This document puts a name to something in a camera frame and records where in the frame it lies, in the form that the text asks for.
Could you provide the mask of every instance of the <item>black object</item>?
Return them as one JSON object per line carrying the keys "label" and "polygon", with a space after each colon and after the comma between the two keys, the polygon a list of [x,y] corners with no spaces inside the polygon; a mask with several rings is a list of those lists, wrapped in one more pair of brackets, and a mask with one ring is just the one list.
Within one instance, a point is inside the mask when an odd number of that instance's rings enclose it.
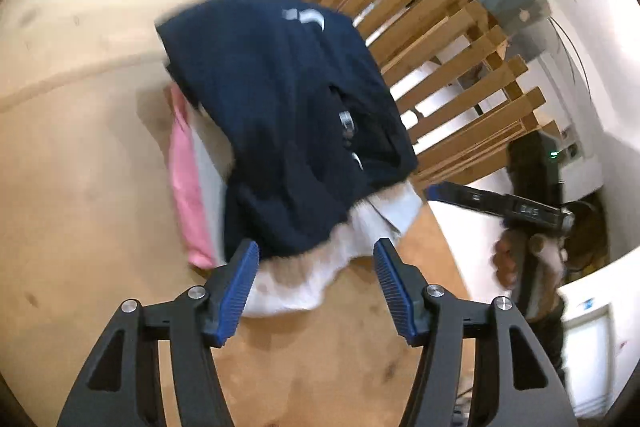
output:
{"label": "black object", "polygon": [[37,427],[0,375],[0,425],[2,427]]}
{"label": "black object", "polygon": [[233,336],[258,269],[255,243],[171,302],[124,301],[71,389],[58,427],[164,427],[158,340],[171,342],[182,427],[233,426],[210,347]]}
{"label": "black object", "polygon": [[450,182],[431,185],[424,191],[428,200],[443,201],[502,217],[508,229],[521,230],[527,240],[523,248],[512,248],[516,262],[516,284],[511,296],[525,316],[537,314],[533,295],[540,291],[542,267],[527,248],[528,238],[537,233],[566,237],[574,224],[574,214],[562,205],[558,166],[558,143],[542,131],[534,131],[507,147],[507,172],[514,195],[495,194]]}
{"label": "black object", "polygon": [[638,427],[640,424],[640,362],[618,398],[602,419],[601,427]]}
{"label": "black object", "polygon": [[553,365],[508,298],[457,299],[404,264],[388,239],[376,243],[374,260],[398,334],[424,346],[401,427],[450,425],[469,338],[476,339],[470,427],[577,425]]}
{"label": "black object", "polygon": [[233,147],[227,259],[245,237],[263,258],[308,251],[356,201],[417,166],[349,17],[302,0],[209,0],[158,33],[171,76]]}
{"label": "black object", "polygon": [[[401,427],[449,427],[463,338],[476,339],[471,427],[575,427],[566,393],[540,343],[508,299],[456,299],[403,264],[388,239],[374,247],[376,272],[398,332],[424,346]],[[209,347],[234,334],[257,271],[245,241],[203,287],[143,307],[124,301],[84,363],[58,427],[165,427],[158,340],[171,343],[182,427],[232,427]]]}

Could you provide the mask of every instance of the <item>person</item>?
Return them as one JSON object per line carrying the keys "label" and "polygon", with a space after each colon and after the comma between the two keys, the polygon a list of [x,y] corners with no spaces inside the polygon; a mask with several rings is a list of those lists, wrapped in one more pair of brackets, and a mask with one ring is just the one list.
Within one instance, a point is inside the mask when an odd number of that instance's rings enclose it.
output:
{"label": "person", "polygon": [[[505,230],[494,245],[492,264],[495,267],[495,277],[505,289],[512,289],[516,283],[516,262],[511,251],[518,247],[518,241],[524,240],[522,236],[518,230]],[[543,265],[543,290],[535,315],[526,315],[526,319],[549,357],[562,385],[565,385],[562,362],[564,300],[558,294],[558,286],[564,275],[560,244],[555,238],[536,234],[529,239],[529,251],[532,251]]]}

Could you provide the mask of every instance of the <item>wooden railing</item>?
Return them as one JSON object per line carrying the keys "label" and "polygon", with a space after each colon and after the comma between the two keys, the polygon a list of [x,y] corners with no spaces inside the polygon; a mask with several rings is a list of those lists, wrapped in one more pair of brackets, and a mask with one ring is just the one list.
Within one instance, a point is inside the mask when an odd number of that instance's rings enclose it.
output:
{"label": "wooden railing", "polygon": [[[416,188],[451,180],[467,184],[504,167],[511,140],[540,128],[533,111],[545,103],[539,88],[523,93],[516,79],[527,71],[520,57],[503,61],[498,47],[502,30],[477,1],[470,0],[309,0],[354,19],[367,41],[387,86],[393,86],[464,36],[469,42],[397,100],[401,114],[411,111],[417,123],[409,129],[417,141],[502,91],[506,100],[418,154],[412,181]],[[428,116],[415,106],[478,64],[489,73]],[[558,135],[554,122],[545,130]]]}

